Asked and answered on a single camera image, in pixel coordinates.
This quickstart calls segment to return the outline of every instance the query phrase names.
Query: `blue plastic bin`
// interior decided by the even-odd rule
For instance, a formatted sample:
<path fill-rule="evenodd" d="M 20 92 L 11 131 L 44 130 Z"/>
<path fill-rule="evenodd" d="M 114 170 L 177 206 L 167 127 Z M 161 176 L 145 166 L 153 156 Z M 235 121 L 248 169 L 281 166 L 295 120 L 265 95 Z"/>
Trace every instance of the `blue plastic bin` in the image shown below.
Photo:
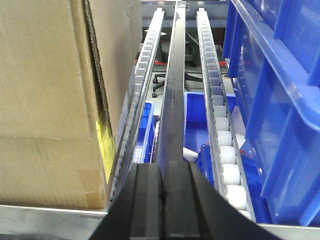
<path fill-rule="evenodd" d="M 134 163 L 143 164 L 150 163 L 151 161 L 152 147 L 155 138 L 154 112 L 155 104 L 151 101 L 146 101 L 132 157 Z"/>
<path fill-rule="evenodd" d="M 227 94 L 230 110 L 237 105 L 233 94 Z M 210 156 L 209 133 L 205 95 L 203 92 L 184 93 L 184 147 L 194 152 L 199 152 L 196 165 L 208 179 L 214 184 L 212 160 Z"/>
<path fill-rule="evenodd" d="M 223 56 L 273 223 L 320 226 L 320 1 L 231 0 Z"/>

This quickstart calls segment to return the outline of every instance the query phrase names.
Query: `metal rail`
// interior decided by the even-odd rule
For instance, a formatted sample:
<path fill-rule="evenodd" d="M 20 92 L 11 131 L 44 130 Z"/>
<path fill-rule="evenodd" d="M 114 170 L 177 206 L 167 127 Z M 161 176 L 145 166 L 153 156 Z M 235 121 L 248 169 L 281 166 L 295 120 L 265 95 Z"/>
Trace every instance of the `metal rail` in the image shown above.
<path fill-rule="evenodd" d="M 156 161 L 162 173 L 168 162 L 183 160 L 186 2 L 177 1 L 167 64 Z"/>
<path fill-rule="evenodd" d="M 135 68 L 133 97 L 128 114 L 128 120 L 124 131 L 124 141 L 122 146 L 119 147 L 117 168 L 119 170 L 119 176 L 115 176 L 114 179 L 114 198 L 116 198 L 128 176 L 130 164 L 132 161 L 132 155 L 137 142 L 139 134 L 139 127 L 141 118 L 145 109 L 145 102 L 147 93 L 151 81 L 153 62 L 156 58 L 156 52 L 160 41 L 162 22 L 165 12 L 162 8 L 158 8 L 153 15 L 152 22 L 149 26 L 148 33 L 145 37 L 144 44 L 138 62 Z"/>

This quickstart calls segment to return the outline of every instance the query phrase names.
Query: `white roller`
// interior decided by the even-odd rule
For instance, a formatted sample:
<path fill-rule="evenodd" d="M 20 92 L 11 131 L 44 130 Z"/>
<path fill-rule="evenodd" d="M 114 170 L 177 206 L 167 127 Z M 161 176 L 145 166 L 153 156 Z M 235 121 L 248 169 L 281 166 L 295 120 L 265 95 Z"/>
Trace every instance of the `white roller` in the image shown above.
<path fill-rule="evenodd" d="M 227 201 L 237 210 L 246 210 L 247 194 L 246 189 L 239 185 L 225 186 L 225 197 Z"/>
<path fill-rule="evenodd" d="M 210 86 L 220 86 L 220 79 L 218 77 L 211 77 L 209 78 Z"/>
<path fill-rule="evenodd" d="M 231 146 L 232 135 L 230 131 L 217 131 L 218 146 Z"/>
<path fill-rule="evenodd" d="M 211 94 L 212 95 L 222 95 L 222 87 L 221 86 L 211 86 Z"/>
<path fill-rule="evenodd" d="M 213 106 L 223 106 L 224 97 L 222 95 L 213 95 L 211 97 Z"/>
<path fill-rule="evenodd" d="M 220 146 L 219 152 L 221 164 L 236 163 L 236 150 L 233 146 Z"/>
<path fill-rule="evenodd" d="M 240 184 L 240 170 L 236 164 L 222 164 L 222 179 L 225 185 Z"/>
<path fill-rule="evenodd" d="M 184 147 L 183 157 L 189 162 L 195 162 L 198 159 L 198 153 Z"/>
<path fill-rule="evenodd" d="M 215 118 L 225 118 L 227 116 L 226 106 L 213 106 L 213 114 Z"/>
<path fill-rule="evenodd" d="M 208 64 L 216 64 L 216 59 L 214 57 L 206 57 L 206 62 Z"/>
<path fill-rule="evenodd" d="M 217 131 L 228 131 L 229 130 L 229 119 L 227 117 L 216 117 L 215 119 L 215 130 Z"/>
<path fill-rule="evenodd" d="M 250 221 L 252 220 L 250 212 L 245 211 L 245 210 L 239 210 L 239 213 L 241 213 L 243 216 L 245 216 Z"/>

